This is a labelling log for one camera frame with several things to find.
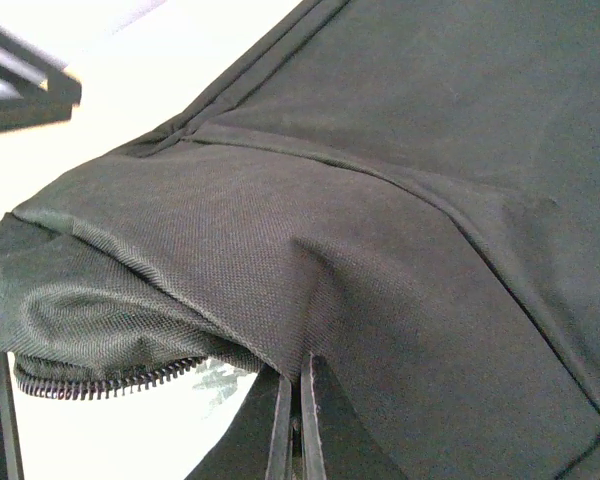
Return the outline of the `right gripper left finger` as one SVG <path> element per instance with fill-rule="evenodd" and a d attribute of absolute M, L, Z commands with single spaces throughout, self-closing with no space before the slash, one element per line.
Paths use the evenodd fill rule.
<path fill-rule="evenodd" d="M 291 403 L 290 382 L 263 367 L 224 435 L 187 477 L 291 479 Z"/>

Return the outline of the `grey book with G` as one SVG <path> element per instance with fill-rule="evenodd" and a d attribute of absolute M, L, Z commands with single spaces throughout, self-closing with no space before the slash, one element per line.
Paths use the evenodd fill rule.
<path fill-rule="evenodd" d="M 206 360 L 195 370 L 192 390 L 215 408 L 242 387 L 249 386 L 255 374 L 217 359 Z"/>

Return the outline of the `black student bag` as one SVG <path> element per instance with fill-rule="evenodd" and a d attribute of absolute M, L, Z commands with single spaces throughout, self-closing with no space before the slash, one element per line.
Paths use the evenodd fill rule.
<path fill-rule="evenodd" d="M 600 1 L 305 1 L 0 222 L 0 348 L 100 400 L 322 356 L 403 479 L 600 479 Z"/>

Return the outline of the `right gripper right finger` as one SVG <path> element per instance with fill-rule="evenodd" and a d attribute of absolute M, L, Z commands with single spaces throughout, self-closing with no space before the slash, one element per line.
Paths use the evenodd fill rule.
<path fill-rule="evenodd" d="M 335 373 L 309 354 L 300 379 L 305 479 L 391 480 L 404 472 L 364 427 Z"/>

